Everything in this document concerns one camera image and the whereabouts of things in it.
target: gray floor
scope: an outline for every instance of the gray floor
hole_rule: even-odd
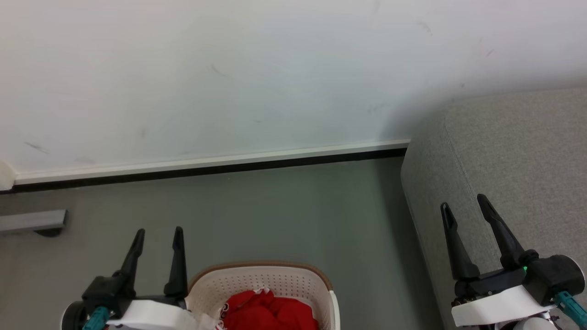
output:
[[[96,275],[118,269],[139,228],[136,290],[167,281],[174,228],[188,276],[214,264],[287,260],[320,268],[342,329],[439,329],[400,183],[402,158],[0,196],[0,215],[67,208],[57,238],[0,237],[0,328],[57,329]]]

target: black baseboard strip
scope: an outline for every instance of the black baseboard strip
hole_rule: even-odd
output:
[[[201,167],[197,169],[160,171],[121,176],[94,177],[88,179],[76,179],[43,183],[17,184],[11,190],[0,191],[0,194],[30,193],[33,191],[57,190],[77,188],[85,186],[98,186],[101,184],[125,183],[134,181],[160,180],[175,177],[204,176],[208,174],[232,173],[242,171],[255,171],[265,169],[278,169],[281,167],[304,166],[314,164],[337,163],[340,161],[357,161],[367,159],[379,159],[388,157],[403,157],[406,148],[366,151],[362,153],[336,154],[331,156],[306,157],[286,160],[260,161],[258,163],[246,163],[236,165]]]

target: laundry basket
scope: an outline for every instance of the laundry basket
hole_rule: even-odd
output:
[[[288,262],[245,262],[212,267],[191,282],[185,299],[196,318],[218,319],[232,295],[269,288],[276,297],[297,299],[312,308],[320,330],[340,330],[336,295],[328,278],[317,268]]]

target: white wall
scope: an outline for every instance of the white wall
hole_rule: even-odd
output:
[[[17,173],[410,137],[453,99],[587,78],[584,0],[3,0]]]

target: brown basket rim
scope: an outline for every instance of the brown basket rim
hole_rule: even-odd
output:
[[[204,275],[211,273],[213,271],[225,270],[227,268],[242,268],[242,267],[292,267],[292,268],[302,268],[305,270],[309,270],[314,274],[318,275],[322,282],[326,285],[326,289],[328,291],[333,291],[332,283],[328,279],[328,277],[318,268],[308,265],[308,264],[300,264],[297,262],[287,262],[287,261],[246,261],[246,262],[231,262],[228,264],[220,264],[215,265],[212,267],[207,268],[204,271],[201,271],[196,276],[192,277],[190,281],[190,289],[188,292],[191,292],[192,288],[194,287],[195,283],[202,278]]]

